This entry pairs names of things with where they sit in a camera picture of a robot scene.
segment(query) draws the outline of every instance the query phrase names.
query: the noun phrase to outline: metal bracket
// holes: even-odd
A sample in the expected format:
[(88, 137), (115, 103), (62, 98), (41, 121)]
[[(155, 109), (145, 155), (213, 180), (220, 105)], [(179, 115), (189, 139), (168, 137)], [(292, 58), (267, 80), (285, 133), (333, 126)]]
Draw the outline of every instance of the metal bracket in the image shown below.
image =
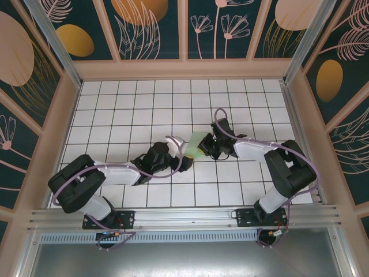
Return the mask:
[[(133, 229), (134, 211), (117, 211), (116, 221), (109, 226), (110, 229)], [(103, 230), (97, 226), (88, 216), (84, 216), (82, 229), (84, 230)]]
[(278, 226), (278, 220), (287, 225), (286, 211), (283, 208), (279, 208), (270, 214), (263, 223), (260, 223), (259, 219), (254, 214), (254, 209), (236, 209), (236, 218), (238, 227), (265, 227), (265, 226)]

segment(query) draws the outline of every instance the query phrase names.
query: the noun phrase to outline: dark teal panel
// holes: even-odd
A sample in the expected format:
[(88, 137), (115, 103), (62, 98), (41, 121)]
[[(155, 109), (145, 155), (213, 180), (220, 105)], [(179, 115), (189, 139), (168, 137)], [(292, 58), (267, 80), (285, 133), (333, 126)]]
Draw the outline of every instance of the dark teal panel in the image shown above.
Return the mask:
[[(227, 58), (245, 58), (247, 55), (248, 47), (250, 45), (250, 40), (253, 35), (253, 30), (255, 27), (255, 22), (258, 16), (259, 8), (261, 1), (254, 1), (252, 3), (247, 4), (249, 1), (242, 0), (237, 1), (239, 3), (243, 3), (245, 5), (242, 6), (227, 6), (224, 8), (219, 8), (219, 16), (218, 16), (218, 26), (217, 26), (217, 34), (216, 34), (216, 57), (218, 59), (225, 58), (225, 42), (227, 41), (224, 37), (225, 33), (229, 33), (227, 31), (231, 31), (233, 34), (237, 34), (241, 36), (240, 38), (232, 38), (227, 41)], [(214, 36), (215, 36), (215, 22), (216, 22), (216, 14), (218, 7), (215, 4), (214, 0), (189, 0), (189, 18), (188, 18), (188, 31), (189, 31), (189, 39), (188, 39), (188, 58), (189, 59), (213, 59), (214, 58)], [(202, 24), (203, 20), (200, 19), (200, 16), (208, 16), (209, 19)], [(246, 17), (247, 23), (244, 21), (239, 24), (235, 29), (234, 27), (238, 24), (239, 21), (242, 21), (242, 17)], [(191, 23), (192, 20), (197, 20), (197, 26), (200, 29), (204, 29), (204, 25), (207, 25), (208, 28), (204, 29), (201, 33), (197, 35), (195, 29)], [(231, 23), (232, 19), (234, 19), (233, 24), (229, 25), (227, 23)]]
[(306, 31), (280, 28), (275, 21), (277, 2), (272, 0), (254, 58), (292, 58)]
[(6, 230), (7, 222), (0, 220), (0, 245), (2, 238), (4, 237), (5, 230)]
[[(117, 22), (116, 16), (119, 21), (123, 24), (124, 20), (120, 17), (120, 15), (115, 11), (111, 0), (104, 0), (104, 5), (108, 14), (109, 22), (114, 34), (115, 42), (117, 48), (119, 49), (119, 45), (121, 45), (121, 29), (119, 27), (119, 23)], [(121, 59), (179, 59), (179, 35), (178, 35), (178, 6), (177, 0), (168, 0), (168, 10), (165, 16), (157, 22), (157, 26), (160, 32), (160, 46), (158, 44), (158, 40), (152, 44), (153, 47), (150, 48), (150, 44), (155, 40), (145, 39), (144, 48), (141, 51), (142, 47), (142, 35), (137, 39), (134, 39), (134, 25), (130, 23), (126, 23), (125, 30), (127, 32), (127, 37), (130, 40), (136, 41), (136, 47), (132, 47), (134, 51), (127, 51), (127, 55), (125, 57), (124, 54), (120, 53)], [(142, 28), (138, 27), (138, 33), (142, 32)], [(156, 37), (158, 38), (157, 32), (150, 31), (150, 28), (144, 30), (147, 34), (156, 33)], [(129, 48), (129, 42), (126, 40), (126, 43), (122, 43), (121, 49), (123, 46), (127, 45)], [(151, 51), (152, 48), (156, 49), (159, 47), (159, 53), (157, 51)]]
[(337, 9), (340, 7), (342, 3), (342, 0), (337, 0), (336, 4), (334, 5), (334, 8), (330, 14), (330, 16), (328, 17), (327, 21), (325, 21), (325, 24), (321, 30), (321, 32), (319, 33), (318, 37), (316, 38), (316, 40), (314, 41), (314, 43), (312, 44), (310, 51), (307, 53), (304, 61), (302, 62), (302, 66), (305, 67), (305, 64), (307, 63), (307, 61), (309, 60), (312, 52), (314, 52), (315, 50), (315, 46), (318, 44), (318, 42), (320, 41), (320, 39), (322, 38), (325, 30), (327, 29), (329, 23), (331, 22), (332, 18), (334, 17), (334, 14), (336, 13)]
[(12, 209), (39, 137), (1, 103), (0, 129), (0, 206)]
[(329, 135), (355, 204), (369, 201), (369, 98)]
[[(368, 64), (369, 64), (369, 51), (368, 47), (363, 46), (364, 51), (361, 56), (354, 55), (357, 60), (349, 60), (346, 55), (341, 56), (337, 54), (337, 46), (342, 36), (347, 32), (352, 32), (353, 28), (350, 26), (347, 18), (350, 16), (352, 5), (354, 1), (351, 1), (346, 11), (341, 16), (338, 24), (343, 22), (337, 29), (333, 30), (328, 37), (326, 43), (322, 47), (320, 54), (315, 59), (306, 77), (310, 83), (311, 89), (317, 100), (322, 117), (326, 123), (328, 123), (346, 104), (351, 98), (369, 81)], [(368, 10), (365, 10), (365, 16), (369, 17)], [(368, 43), (368, 29), (363, 29), (363, 35), (366, 35), (366, 43)], [(355, 44), (354, 40), (347, 41), (346, 43)], [(336, 97), (329, 102), (322, 101), (317, 94), (317, 77), (318, 72), (324, 62), (327, 60), (334, 60), (340, 64), (343, 71), (343, 81), (340, 90)]]
[(362, 218), (362, 224), (364, 226), (365, 233), (367, 233), (367, 237), (369, 239), (369, 216), (365, 216)]
[(18, 21), (33, 41), (35, 65), (29, 81), (21, 87), (12, 87), (0, 80), (0, 88), (5, 91), (40, 126), (43, 126), (52, 98), (60, 80), (60, 75), (37, 43), (25, 22), (10, 2), (3, 2), (0, 12)]

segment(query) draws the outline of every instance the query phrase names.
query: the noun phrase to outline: purple cable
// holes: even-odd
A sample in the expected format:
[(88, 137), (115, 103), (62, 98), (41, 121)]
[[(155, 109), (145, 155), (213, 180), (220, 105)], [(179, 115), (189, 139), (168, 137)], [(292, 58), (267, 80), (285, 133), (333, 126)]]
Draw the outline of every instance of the purple cable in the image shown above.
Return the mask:
[[(64, 190), (65, 187), (67, 187), (70, 183), (72, 183), (77, 177), (85, 174), (86, 172), (89, 172), (90, 170), (93, 170), (93, 169), (102, 169), (102, 168), (110, 168), (110, 167), (121, 167), (121, 168), (124, 168), (124, 169), (131, 169), (131, 170), (134, 170), (138, 173), (141, 173), (145, 176), (148, 176), (148, 177), (151, 177), (151, 178), (158, 178), (158, 179), (163, 179), (163, 178), (168, 178), (172, 175), (174, 175), (175, 173), (178, 172), (178, 170), (180, 169), (180, 166), (182, 165), (182, 159), (183, 159), (183, 154), (182, 154), (182, 149), (181, 147), (179, 146), (179, 144), (177, 143), (177, 141), (171, 137), (171, 136), (166, 136), (165, 137), (166, 139), (170, 139), (174, 142), (174, 144), (177, 146), (178, 148), (178, 152), (179, 152), (179, 163), (178, 163), (178, 166), (177, 168), (171, 173), (171, 174), (168, 174), (168, 175), (164, 175), (164, 176), (156, 176), (156, 175), (152, 175), (152, 174), (148, 174), (140, 169), (137, 169), (133, 166), (128, 166), (128, 165), (124, 165), (124, 164), (98, 164), (96, 166), (91, 166), (91, 167), (87, 167), (83, 170), (81, 170), (80, 172), (76, 173), (74, 176), (72, 176), (71, 178), (68, 179), (68, 181), (66, 181), (58, 190), (57, 192), (55, 192), (53, 198), (52, 198), (52, 203), (56, 206), (60, 206), (58, 203), (57, 203), (57, 198), (59, 196), (59, 194)], [(100, 228), (104, 229), (104, 230), (107, 230), (109, 232), (113, 232), (113, 233), (119, 233), (119, 234), (122, 234), (122, 235), (125, 235), (125, 234), (130, 234), (129, 237), (127, 237), (125, 240), (123, 240), (122, 242), (118, 243), (118, 244), (115, 244), (114, 246), (110, 247), (109, 249), (110, 250), (113, 250), (113, 249), (116, 249), (120, 246), (122, 246), (126, 241), (130, 240), (135, 234), (136, 232), (122, 232), (122, 231), (116, 231), (116, 230), (113, 230), (113, 229), (110, 229), (102, 224), (100, 224), (94, 217), (90, 216), (90, 215), (87, 215), (97, 226), (99, 226)], [(101, 237), (98, 242), (97, 242), (97, 245), (99, 247), (100, 250), (104, 249), (100, 246), (100, 241), (104, 239), (104, 237)]]
[[(220, 124), (218, 123), (218, 119), (217, 119), (217, 113), (219, 111), (222, 111), (225, 115), (225, 118), (227, 119), (227, 112), (223, 109), (223, 108), (217, 108), (216, 111), (215, 111), (215, 114), (214, 114), (214, 121), (215, 121), (215, 124), (217, 125), (218, 129), (224, 133), (226, 136), (234, 139), (234, 140), (240, 140), (240, 141), (248, 141), (248, 142), (251, 142), (251, 143), (256, 143), (256, 144), (261, 144), (261, 145), (268, 145), (268, 146), (271, 146), (271, 147), (277, 147), (277, 148), (281, 148), (283, 150), (286, 150), (292, 154), (295, 154), (296, 156), (298, 156), (299, 158), (303, 159), (315, 172), (315, 174), (317, 175), (317, 183), (315, 184), (315, 186), (313, 186), (311, 189), (308, 189), (308, 190), (304, 190), (303, 192), (297, 192), (294, 196), (292, 196), (290, 199), (288, 199), (282, 206), (286, 206), (287, 205), (287, 208), (288, 208), (288, 212), (287, 212), (287, 226), (288, 227), (288, 224), (289, 224), (289, 208), (291, 206), (291, 201), (293, 198), (295, 198), (296, 196), (298, 195), (301, 195), (301, 194), (304, 194), (304, 193), (308, 193), (308, 192), (312, 192), (313, 190), (316, 190), (319, 186), (319, 183), (321, 181), (321, 175), (319, 173), (319, 170), (316, 168), (316, 166), (311, 162), (309, 161), (304, 155), (298, 153), (297, 151), (293, 150), (293, 149), (290, 149), (288, 147), (285, 147), (283, 145), (280, 145), (278, 143), (267, 143), (265, 141), (261, 141), (261, 140), (254, 140), (253, 138), (239, 138), (239, 137), (235, 137), (231, 134), (228, 134), (224, 129), (222, 129), (222, 127), (220, 126)], [(259, 236), (260, 236), (260, 233), (261, 233), (262, 229), (259, 229), (258, 230), (258, 234), (257, 234), (257, 242), (259, 245), (263, 245), (265, 244), (264, 242), (260, 241), (259, 240)]]

